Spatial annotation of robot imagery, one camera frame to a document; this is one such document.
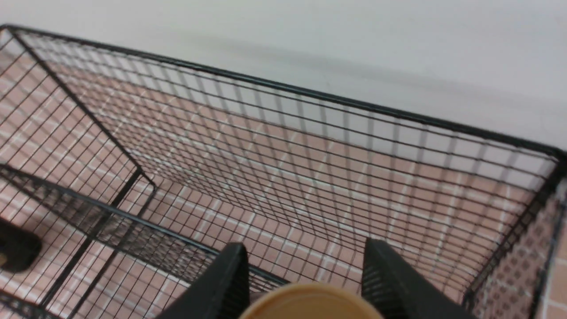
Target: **shopping cart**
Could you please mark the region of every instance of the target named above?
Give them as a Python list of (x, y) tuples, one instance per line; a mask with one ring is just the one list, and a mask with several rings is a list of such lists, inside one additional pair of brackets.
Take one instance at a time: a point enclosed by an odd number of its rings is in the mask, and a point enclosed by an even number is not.
[(319, 281), (368, 299), (367, 240), (478, 318), (536, 314), (564, 213), (561, 150), (0, 30), (1, 217), (43, 241), (29, 270), (0, 272), (2, 315), (156, 317), (223, 254), (252, 292)]

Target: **metal wire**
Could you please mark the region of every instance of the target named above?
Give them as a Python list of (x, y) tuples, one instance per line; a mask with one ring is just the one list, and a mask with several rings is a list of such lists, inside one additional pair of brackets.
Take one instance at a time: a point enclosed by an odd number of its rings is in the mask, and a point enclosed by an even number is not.
[[(141, 218), (217, 250), (242, 241), (251, 265), (292, 282), (359, 291), (371, 237), (460, 302), (484, 284), (488, 265), (519, 240), (511, 234), (526, 231), (564, 173), (563, 153), (545, 145), (8, 29), (0, 38), (3, 161), (106, 204), (139, 170), (119, 208), (135, 215), (151, 200)], [(159, 186), (153, 200), (150, 181)], [(98, 280), (113, 278), (118, 259)]]

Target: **pink tile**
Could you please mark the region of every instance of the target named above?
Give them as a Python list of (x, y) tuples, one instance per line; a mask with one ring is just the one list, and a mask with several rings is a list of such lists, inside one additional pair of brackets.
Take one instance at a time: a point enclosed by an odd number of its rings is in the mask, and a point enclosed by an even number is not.
[(552, 278), (548, 298), (560, 304), (567, 304), (567, 265), (555, 263)]

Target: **white wall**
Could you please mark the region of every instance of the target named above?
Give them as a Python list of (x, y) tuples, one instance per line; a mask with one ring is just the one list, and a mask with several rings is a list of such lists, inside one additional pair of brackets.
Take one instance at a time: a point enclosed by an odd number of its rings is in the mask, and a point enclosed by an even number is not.
[(4, 0), (0, 21), (567, 148), (562, 0)]

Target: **tan cup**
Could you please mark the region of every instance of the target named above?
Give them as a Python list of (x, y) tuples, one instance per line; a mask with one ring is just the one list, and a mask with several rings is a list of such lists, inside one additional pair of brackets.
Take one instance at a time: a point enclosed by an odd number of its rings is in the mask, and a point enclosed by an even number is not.
[(327, 284), (289, 284), (252, 304), (240, 319), (383, 319), (363, 298)]

